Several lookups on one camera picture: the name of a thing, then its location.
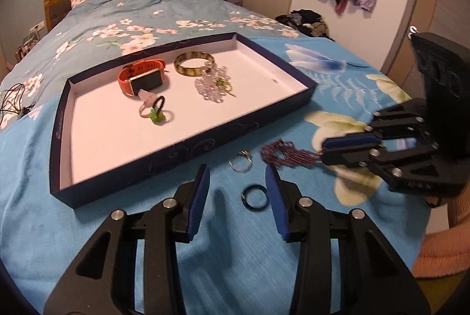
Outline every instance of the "watch face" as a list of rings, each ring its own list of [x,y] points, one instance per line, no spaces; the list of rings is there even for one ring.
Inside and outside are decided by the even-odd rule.
[[[160,87],[162,84],[163,81],[160,70],[155,70],[154,72],[138,76],[136,79],[131,80],[134,95],[137,95],[140,90],[150,91],[154,88]]]

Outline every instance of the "silver screw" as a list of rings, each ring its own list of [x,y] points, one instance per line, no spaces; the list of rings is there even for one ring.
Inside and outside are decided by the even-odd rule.
[[[352,212],[353,217],[357,220],[361,220],[366,216],[366,213],[364,213],[361,209],[354,209]]]
[[[298,204],[302,206],[303,208],[309,208],[310,206],[313,205],[313,200],[309,197],[302,197],[299,201]]]
[[[170,209],[174,208],[178,202],[174,198],[167,198],[163,201],[163,207]]]
[[[114,221],[119,221],[123,217],[124,217],[124,212],[122,210],[115,210],[114,212],[111,213],[111,218]]]
[[[393,168],[393,169],[392,169],[392,174],[393,174],[395,177],[401,177],[401,175],[403,174],[403,172],[402,172],[401,169],[399,169],[399,168]]]
[[[374,156],[374,157],[379,157],[379,156],[380,156],[380,152],[377,151],[377,149],[371,149],[371,150],[369,151],[369,154],[370,154],[371,156]]]

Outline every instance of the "orange smartwatch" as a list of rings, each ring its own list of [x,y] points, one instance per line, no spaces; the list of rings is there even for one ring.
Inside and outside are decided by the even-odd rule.
[[[117,77],[119,87],[127,96],[137,96],[140,90],[160,87],[165,80],[165,62],[148,59],[126,65]]]

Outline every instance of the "bed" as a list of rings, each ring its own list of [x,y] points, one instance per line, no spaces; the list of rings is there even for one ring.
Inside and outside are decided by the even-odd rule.
[[[0,258],[27,300],[42,313],[58,279],[103,219],[114,209],[148,210],[191,180],[204,162],[211,190],[198,235],[178,245],[179,271],[191,314],[287,314],[298,245],[285,244],[270,210],[249,212],[244,187],[264,184],[260,147],[282,138],[319,149],[326,137],[363,130],[372,112],[408,97],[387,77],[333,41],[307,38],[291,28],[221,0],[45,0],[50,32],[15,66],[2,91],[23,83],[9,104],[34,109],[17,120],[4,114],[0,132]],[[59,94],[66,79],[102,62],[194,36],[240,32],[312,77],[310,104],[205,156],[73,211],[49,194],[49,149]],[[241,149],[253,168],[239,174],[227,161]],[[363,170],[317,166],[283,168],[327,209],[359,207],[378,225],[411,268],[429,216],[420,197],[387,190]],[[338,249],[333,244],[332,310],[339,306]],[[136,268],[136,310],[142,311],[142,245]]]

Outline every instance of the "blue gripper pad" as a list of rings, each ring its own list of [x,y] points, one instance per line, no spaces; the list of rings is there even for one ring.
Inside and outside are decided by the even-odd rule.
[[[330,139],[326,139],[321,145],[321,147],[325,149],[332,149],[332,148],[352,147],[352,146],[371,144],[371,143],[380,145],[382,143],[382,140],[374,135],[357,134],[357,135],[349,135],[349,136],[344,136],[344,137],[332,137]]]
[[[271,209],[273,210],[277,232],[283,237],[283,240],[287,240],[290,235],[288,228],[287,209],[284,204],[281,192],[279,191],[276,176],[274,175],[274,172],[269,165],[266,167],[265,179],[267,195],[269,196],[269,202],[271,203]]]
[[[199,231],[199,225],[201,224],[205,201],[209,192],[209,186],[211,184],[211,171],[207,166],[205,167],[199,181],[195,181],[195,183],[197,183],[196,193],[187,214],[187,235],[189,236],[190,240],[192,240]]]

